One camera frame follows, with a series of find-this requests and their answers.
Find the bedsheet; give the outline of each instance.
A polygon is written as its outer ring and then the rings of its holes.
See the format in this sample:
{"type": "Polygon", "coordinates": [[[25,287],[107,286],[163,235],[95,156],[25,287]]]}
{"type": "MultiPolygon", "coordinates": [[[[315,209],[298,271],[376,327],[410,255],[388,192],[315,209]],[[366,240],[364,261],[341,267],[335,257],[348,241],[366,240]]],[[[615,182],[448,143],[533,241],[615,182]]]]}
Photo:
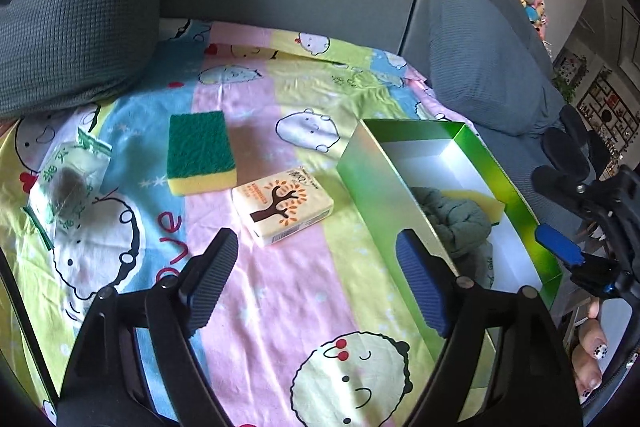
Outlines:
{"type": "MultiPolygon", "coordinates": [[[[54,382],[62,383],[98,289],[146,289],[178,273],[229,227],[239,237],[238,262],[209,324],[191,342],[234,425],[402,425],[434,359],[335,165],[360,118],[465,119],[387,52],[194,20],[163,20],[160,35],[133,92],[30,116],[0,138],[0,246],[54,382]],[[173,196],[169,117],[212,110],[225,113],[238,184],[303,164],[334,198],[334,213],[259,248],[229,191],[173,196]],[[65,242],[47,251],[22,207],[48,153],[73,139],[77,127],[112,145],[111,164],[100,196],[67,223],[65,242]]],[[[2,293],[0,306],[0,347],[17,361],[22,381],[35,381],[2,293]]],[[[138,338],[156,408],[174,417],[150,339],[145,331],[138,338]]],[[[54,417],[41,385],[28,388],[54,417]]]]}

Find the metal bolt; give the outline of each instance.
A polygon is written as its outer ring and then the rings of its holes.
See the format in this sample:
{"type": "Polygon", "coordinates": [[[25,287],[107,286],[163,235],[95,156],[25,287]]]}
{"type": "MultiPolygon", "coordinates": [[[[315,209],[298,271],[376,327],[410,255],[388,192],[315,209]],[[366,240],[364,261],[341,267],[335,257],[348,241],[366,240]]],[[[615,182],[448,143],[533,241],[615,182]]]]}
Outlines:
{"type": "Polygon", "coordinates": [[[175,275],[168,275],[160,280],[160,285],[164,289],[171,288],[171,286],[173,286],[177,282],[177,280],[178,278],[175,275]]]}
{"type": "Polygon", "coordinates": [[[634,353],[631,355],[631,360],[626,363],[626,368],[631,369],[631,367],[636,363],[636,359],[638,358],[638,354],[634,353]]]}
{"type": "Polygon", "coordinates": [[[535,299],[538,296],[538,290],[533,288],[533,286],[523,286],[522,287],[522,294],[527,299],[535,299]]]}
{"type": "Polygon", "coordinates": [[[461,288],[468,290],[469,288],[473,288],[475,283],[473,279],[470,279],[469,277],[466,277],[465,275],[463,275],[456,279],[456,284],[461,288]]]}
{"type": "Polygon", "coordinates": [[[98,299],[108,299],[111,297],[113,293],[113,288],[111,286],[105,286],[100,291],[98,291],[98,299]]]}

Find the transparent plastic wrapper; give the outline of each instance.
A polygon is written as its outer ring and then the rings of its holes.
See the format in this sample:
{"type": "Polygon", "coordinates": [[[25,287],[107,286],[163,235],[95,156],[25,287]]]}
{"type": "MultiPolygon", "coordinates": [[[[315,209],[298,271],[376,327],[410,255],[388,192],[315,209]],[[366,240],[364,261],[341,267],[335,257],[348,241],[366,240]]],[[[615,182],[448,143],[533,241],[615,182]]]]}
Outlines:
{"type": "Polygon", "coordinates": [[[75,142],[59,144],[48,156],[25,211],[49,250],[56,234],[76,226],[97,196],[111,160],[111,146],[78,128],[75,142]]]}

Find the green box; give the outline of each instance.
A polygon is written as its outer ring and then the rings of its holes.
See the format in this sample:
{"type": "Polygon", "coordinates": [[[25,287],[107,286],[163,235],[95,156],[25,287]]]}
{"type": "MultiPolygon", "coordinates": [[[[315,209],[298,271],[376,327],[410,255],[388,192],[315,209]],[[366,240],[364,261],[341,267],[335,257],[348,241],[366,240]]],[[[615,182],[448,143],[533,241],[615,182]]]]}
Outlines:
{"type": "MultiPolygon", "coordinates": [[[[538,221],[529,205],[465,124],[360,121],[337,169],[434,359],[443,341],[425,324],[402,274],[395,250],[398,233],[414,229],[431,254],[442,257],[458,272],[410,186],[473,189],[505,203],[505,215],[489,237],[494,247],[493,288],[515,292],[520,286],[532,285],[551,307],[561,281],[558,263],[536,242],[538,221]]],[[[490,343],[485,348],[493,350],[490,343]]]]}

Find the green scouring pad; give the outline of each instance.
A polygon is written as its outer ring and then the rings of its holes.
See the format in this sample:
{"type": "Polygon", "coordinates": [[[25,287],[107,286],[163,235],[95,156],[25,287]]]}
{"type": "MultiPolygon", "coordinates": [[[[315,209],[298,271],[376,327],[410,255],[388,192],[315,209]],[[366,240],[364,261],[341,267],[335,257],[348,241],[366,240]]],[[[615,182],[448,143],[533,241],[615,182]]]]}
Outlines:
{"type": "Polygon", "coordinates": [[[172,115],[166,177],[175,196],[236,186],[236,162],[222,111],[172,115]]]}

